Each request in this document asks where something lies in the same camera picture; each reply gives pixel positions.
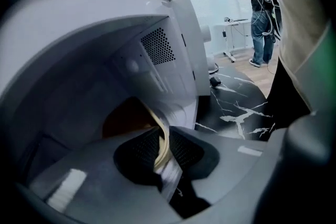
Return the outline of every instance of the perforated vent grille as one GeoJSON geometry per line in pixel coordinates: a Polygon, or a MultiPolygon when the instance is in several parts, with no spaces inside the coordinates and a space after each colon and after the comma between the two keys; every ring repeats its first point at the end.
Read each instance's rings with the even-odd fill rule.
{"type": "Polygon", "coordinates": [[[173,50],[162,28],[141,38],[141,43],[154,65],[175,60],[173,50]]]}

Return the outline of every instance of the black rubber pad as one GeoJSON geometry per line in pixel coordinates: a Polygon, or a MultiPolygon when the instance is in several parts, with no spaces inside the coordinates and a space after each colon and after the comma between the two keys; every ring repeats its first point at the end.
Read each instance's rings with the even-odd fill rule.
{"type": "Polygon", "coordinates": [[[153,127],[120,145],[113,156],[117,169],[124,177],[136,184],[157,186],[160,191],[161,176],[153,170],[159,155],[161,132],[159,127],[153,127]]]}
{"type": "Polygon", "coordinates": [[[170,150],[190,180],[206,178],[219,163],[218,150],[176,126],[169,128],[170,150]]]}
{"type": "Polygon", "coordinates": [[[185,174],[182,175],[169,204],[184,219],[210,207],[205,199],[196,196],[191,180],[185,174]]]}

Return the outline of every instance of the white marble veining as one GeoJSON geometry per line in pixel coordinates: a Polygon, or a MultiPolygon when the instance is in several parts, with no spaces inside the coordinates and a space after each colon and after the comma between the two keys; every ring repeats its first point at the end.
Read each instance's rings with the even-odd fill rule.
{"type": "Polygon", "coordinates": [[[215,132],[215,133],[217,133],[217,131],[215,131],[214,129],[211,129],[211,128],[209,128],[209,127],[207,127],[207,126],[204,126],[204,125],[201,125],[201,124],[199,124],[199,123],[195,123],[197,126],[200,126],[200,127],[202,127],[202,128],[205,128],[205,129],[208,129],[208,130],[210,130],[210,131],[213,131],[213,132],[215,132]]]}
{"type": "Polygon", "coordinates": [[[221,104],[219,103],[220,100],[218,100],[217,96],[216,96],[212,91],[211,91],[211,94],[212,94],[212,95],[214,96],[214,98],[216,99],[217,104],[218,104],[218,106],[220,107],[223,116],[225,116],[225,114],[224,114],[224,112],[223,112],[223,108],[222,108],[221,104]]]}
{"type": "Polygon", "coordinates": [[[252,85],[255,85],[255,83],[253,81],[250,81],[250,80],[245,80],[245,79],[241,79],[241,78],[234,78],[234,79],[237,79],[237,80],[240,80],[242,82],[245,82],[245,83],[250,83],[252,85]]]}
{"type": "Polygon", "coordinates": [[[223,74],[218,74],[218,73],[216,73],[216,75],[220,75],[220,76],[223,76],[223,77],[231,78],[231,77],[228,76],[228,75],[223,75],[223,74]]]}
{"type": "Polygon", "coordinates": [[[222,109],[222,110],[224,110],[224,111],[229,111],[229,112],[233,112],[233,111],[230,110],[230,109],[222,109]]]}
{"type": "MultiPolygon", "coordinates": [[[[264,116],[264,117],[268,117],[270,118],[271,116],[268,116],[268,115],[264,115],[263,113],[260,113],[260,112],[257,112],[257,111],[254,111],[252,109],[247,109],[247,108],[243,108],[241,106],[239,106],[238,102],[236,101],[236,104],[232,104],[234,105],[236,108],[239,108],[243,111],[246,111],[245,114],[243,115],[240,115],[238,117],[233,117],[233,116],[222,116],[220,117],[221,120],[223,121],[226,121],[226,122],[235,122],[236,125],[237,125],[237,129],[238,129],[238,134],[243,138],[245,139],[245,136],[244,136],[244,130],[242,128],[242,123],[244,123],[244,120],[246,118],[248,118],[249,116],[253,115],[253,114],[256,114],[256,115],[260,115],[260,116],[264,116]]],[[[260,137],[266,133],[270,128],[259,128],[259,129],[255,129],[252,133],[259,133],[259,132],[263,132],[260,137]]]]}
{"type": "Polygon", "coordinates": [[[269,129],[270,129],[270,128],[258,128],[258,129],[255,129],[253,132],[250,132],[249,134],[257,134],[257,133],[259,133],[259,132],[262,132],[262,133],[259,135],[259,138],[261,138],[261,136],[262,136],[264,133],[268,132],[269,129]]]}
{"type": "Polygon", "coordinates": [[[260,104],[260,105],[255,106],[254,108],[251,108],[251,109],[256,109],[256,108],[258,108],[258,107],[260,107],[260,106],[262,106],[262,105],[264,105],[264,104],[267,104],[267,103],[268,103],[268,102],[262,103],[262,104],[260,104]]]}
{"type": "Polygon", "coordinates": [[[217,88],[217,89],[220,89],[220,90],[223,90],[223,91],[227,91],[227,92],[234,92],[234,93],[237,93],[237,94],[239,94],[239,95],[248,97],[247,95],[241,94],[241,93],[239,93],[239,92],[236,92],[235,90],[232,90],[232,89],[228,88],[228,87],[225,86],[223,83],[222,83],[221,85],[223,85],[223,87],[221,87],[221,86],[217,86],[216,88],[217,88]]]}
{"type": "Polygon", "coordinates": [[[271,133],[271,131],[273,130],[273,127],[275,126],[275,123],[273,123],[271,130],[269,130],[269,133],[271,133]]]}
{"type": "Polygon", "coordinates": [[[233,103],[230,103],[230,102],[227,102],[227,101],[223,101],[223,100],[220,100],[220,102],[222,102],[222,103],[226,103],[226,104],[234,105],[233,103]]]}

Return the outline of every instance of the white label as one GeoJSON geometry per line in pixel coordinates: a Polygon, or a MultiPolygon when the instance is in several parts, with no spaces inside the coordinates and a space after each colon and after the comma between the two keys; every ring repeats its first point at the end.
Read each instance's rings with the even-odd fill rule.
{"type": "Polygon", "coordinates": [[[172,157],[169,162],[160,167],[156,173],[161,175],[162,178],[163,187],[161,195],[170,202],[181,179],[182,169],[176,159],[172,157]]]}
{"type": "Polygon", "coordinates": [[[238,152],[245,153],[245,154],[252,155],[252,156],[257,156],[257,157],[260,157],[262,155],[261,151],[252,150],[251,148],[248,148],[245,146],[240,146],[238,148],[238,152]]]}
{"type": "Polygon", "coordinates": [[[71,203],[75,194],[84,183],[87,174],[77,169],[71,169],[66,179],[48,199],[47,204],[55,210],[63,213],[71,203]]]}

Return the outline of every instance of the denim jeans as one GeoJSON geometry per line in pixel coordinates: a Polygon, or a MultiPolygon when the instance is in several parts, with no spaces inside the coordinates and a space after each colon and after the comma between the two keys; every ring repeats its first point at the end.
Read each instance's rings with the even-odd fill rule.
{"type": "Polygon", "coordinates": [[[253,62],[268,63],[272,58],[274,43],[271,35],[263,36],[263,32],[270,30],[270,22],[264,10],[253,12],[251,20],[251,35],[254,45],[253,62]]]}

